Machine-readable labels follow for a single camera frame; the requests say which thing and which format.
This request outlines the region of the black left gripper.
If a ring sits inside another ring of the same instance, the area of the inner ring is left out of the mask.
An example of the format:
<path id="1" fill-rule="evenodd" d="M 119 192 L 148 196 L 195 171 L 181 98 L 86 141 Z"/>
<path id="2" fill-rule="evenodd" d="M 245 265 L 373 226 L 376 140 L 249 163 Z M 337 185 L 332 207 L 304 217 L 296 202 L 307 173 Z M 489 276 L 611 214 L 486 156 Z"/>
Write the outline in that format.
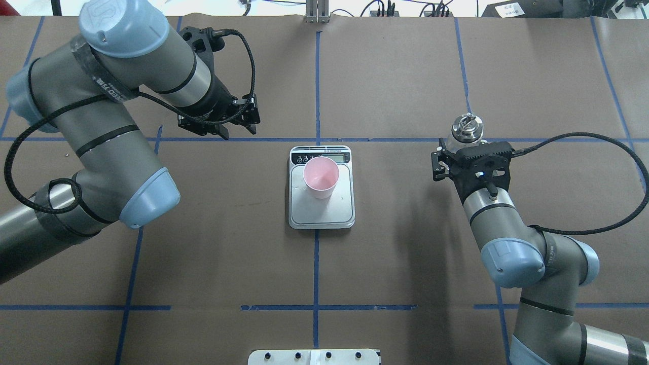
<path id="1" fill-rule="evenodd" d="M 178 110 L 182 111 L 177 116 L 178 127 L 200 136 L 212 134 L 229 140 L 229 130 L 225 126 L 232 123 L 246 128 L 252 135 L 257 135 L 257 126 L 261 122 L 255 94 L 257 65 L 244 35 L 231 28 L 215 30 L 211 27 L 185 27 L 179 34 L 190 46 L 197 60 L 206 65 L 206 71 L 196 68 L 192 79 L 206 84 L 207 88 L 204 93 L 196 93 L 200 99 L 195 103 L 178 107 Z M 232 95 L 215 74 L 213 54 L 225 47 L 224 39 L 229 35 L 241 39 L 250 60 L 250 90 L 241 98 Z"/>

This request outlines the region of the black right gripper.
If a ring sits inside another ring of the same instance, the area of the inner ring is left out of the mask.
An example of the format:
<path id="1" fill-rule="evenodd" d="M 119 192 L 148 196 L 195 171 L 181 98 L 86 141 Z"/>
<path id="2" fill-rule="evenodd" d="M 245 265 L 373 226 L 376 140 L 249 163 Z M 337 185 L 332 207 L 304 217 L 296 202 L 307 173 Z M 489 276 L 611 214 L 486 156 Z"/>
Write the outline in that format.
<path id="1" fill-rule="evenodd" d="M 496 189 L 510 188 L 510 162 L 513 147 L 508 142 L 488 142 L 451 152 L 443 141 L 431 152 L 434 181 L 450 178 L 462 203 L 474 192 L 487 189 L 497 196 Z"/>

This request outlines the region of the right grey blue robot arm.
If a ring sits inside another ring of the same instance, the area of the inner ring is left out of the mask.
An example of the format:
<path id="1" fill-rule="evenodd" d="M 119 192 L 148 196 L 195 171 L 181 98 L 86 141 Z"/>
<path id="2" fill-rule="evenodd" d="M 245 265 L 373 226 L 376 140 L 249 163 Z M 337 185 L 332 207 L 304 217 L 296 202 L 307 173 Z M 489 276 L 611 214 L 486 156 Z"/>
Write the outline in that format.
<path id="1" fill-rule="evenodd" d="M 647 364 L 647 341 L 575 321 L 578 289 L 600 270 L 594 249 L 572 233 L 524 224 L 509 195 L 507 142 L 440 145 L 435 181 L 454 183 L 484 267 L 496 286 L 520 288 L 512 364 Z"/>

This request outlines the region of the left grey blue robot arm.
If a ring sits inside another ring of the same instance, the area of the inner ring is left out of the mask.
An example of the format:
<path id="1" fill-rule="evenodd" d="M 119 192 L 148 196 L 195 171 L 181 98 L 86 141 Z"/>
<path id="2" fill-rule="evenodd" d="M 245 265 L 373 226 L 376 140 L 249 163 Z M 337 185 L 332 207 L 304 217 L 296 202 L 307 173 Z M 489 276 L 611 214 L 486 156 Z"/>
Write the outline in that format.
<path id="1" fill-rule="evenodd" d="M 2 283 L 25 273 L 114 222 L 143 227 L 178 205 L 180 192 L 125 108 L 142 97 L 178 116 L 198 135 L 229 138 L 227 123 L 255 134 L 255 95 L 237 98 L 215 74 L 213 54 L 231 28 L 174 30 L 147 1 L 90 1 L 80 33 L 9 79 L 6 96 L 29 127 L 13 141 L 3 177 L 19 206 L 2 215 Z M 12 169 L 35 131 L 60 132 L 83 169 L 44 184 L 29 197 Z"/>

